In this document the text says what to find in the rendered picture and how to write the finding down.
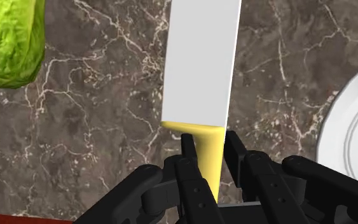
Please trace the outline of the yellow handled knife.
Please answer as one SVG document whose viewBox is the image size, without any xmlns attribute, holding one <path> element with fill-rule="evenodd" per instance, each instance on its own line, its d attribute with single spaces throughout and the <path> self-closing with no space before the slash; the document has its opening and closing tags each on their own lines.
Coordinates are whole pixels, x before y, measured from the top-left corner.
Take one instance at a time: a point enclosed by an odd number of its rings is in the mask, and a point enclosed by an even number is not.
<svg viewBox="0 0 358 224">
<path fill-rule="evenodd" d="M 172 0 L 162 126 L 189 133 L 218 198 L 242 0 Z"/>
</svg>

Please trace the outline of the green lettuce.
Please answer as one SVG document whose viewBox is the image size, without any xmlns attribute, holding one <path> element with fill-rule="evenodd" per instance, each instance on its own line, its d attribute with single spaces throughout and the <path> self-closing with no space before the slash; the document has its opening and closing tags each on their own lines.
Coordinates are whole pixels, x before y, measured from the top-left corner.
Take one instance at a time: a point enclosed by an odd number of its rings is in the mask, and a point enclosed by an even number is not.
<svg viewBox="0 0 358 224">
<path fill-rule="evenodd" d="M 0 88 L 33 82 L 45 56 L 45 0 L 0 0 Z"/>
</svg>

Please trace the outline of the red robot stand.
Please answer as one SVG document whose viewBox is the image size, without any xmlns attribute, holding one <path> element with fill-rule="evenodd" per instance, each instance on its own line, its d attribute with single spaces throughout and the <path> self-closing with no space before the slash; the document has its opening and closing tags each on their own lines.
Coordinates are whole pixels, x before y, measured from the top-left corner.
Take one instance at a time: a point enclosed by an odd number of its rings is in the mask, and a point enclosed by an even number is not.
<svg viewBox="0 0 358 224">
<path fill-rule="evenodd" d="M 72 221 L 0 214 L 0 224 L 73 224 Z"/>
</svg>

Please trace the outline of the white plate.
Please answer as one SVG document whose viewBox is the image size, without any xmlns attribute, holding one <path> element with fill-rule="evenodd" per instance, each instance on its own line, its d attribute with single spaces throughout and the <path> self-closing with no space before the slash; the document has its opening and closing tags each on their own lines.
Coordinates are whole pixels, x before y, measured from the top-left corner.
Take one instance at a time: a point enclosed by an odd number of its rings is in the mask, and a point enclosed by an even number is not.
<svg viewBox="0 0 358 224">
<path fill-rule="evenodd" d="M 358 180 L 358 73 L 331 104 L 320 128 L 316 161 Z"/>
</svg>

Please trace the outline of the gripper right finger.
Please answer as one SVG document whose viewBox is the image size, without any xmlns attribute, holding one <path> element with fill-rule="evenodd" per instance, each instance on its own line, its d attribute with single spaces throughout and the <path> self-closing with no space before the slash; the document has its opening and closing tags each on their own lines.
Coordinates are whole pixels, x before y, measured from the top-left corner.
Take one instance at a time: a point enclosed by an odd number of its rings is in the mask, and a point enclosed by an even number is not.
<svg viewBox="0 0 358 224">
<path fill-rule="evenodd" d="M 262 151 L 246 150 L 238 135 L 225 136 L 224 159 L 245 201 L 258 199 L 265 224 L 334 224 L 338 206 L 358 223 L 358 181 L 302 156 L 276 163 Z"/>
</svg>

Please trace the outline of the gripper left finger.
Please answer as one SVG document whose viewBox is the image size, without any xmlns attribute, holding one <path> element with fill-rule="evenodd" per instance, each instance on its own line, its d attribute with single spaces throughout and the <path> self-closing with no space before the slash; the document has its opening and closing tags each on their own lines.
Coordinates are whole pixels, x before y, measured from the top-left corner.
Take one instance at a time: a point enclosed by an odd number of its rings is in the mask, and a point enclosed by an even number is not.
<svg viewBox="0 0 358 224">
<path fill-rule="evenodd" d="M 192 135 L 182 135 L 181 148 L 163 167 L 136 168 L 73 224 L 158 224 L 172 207 L 176 224 L 225 224 L 200 174 Z"/>
</svg>

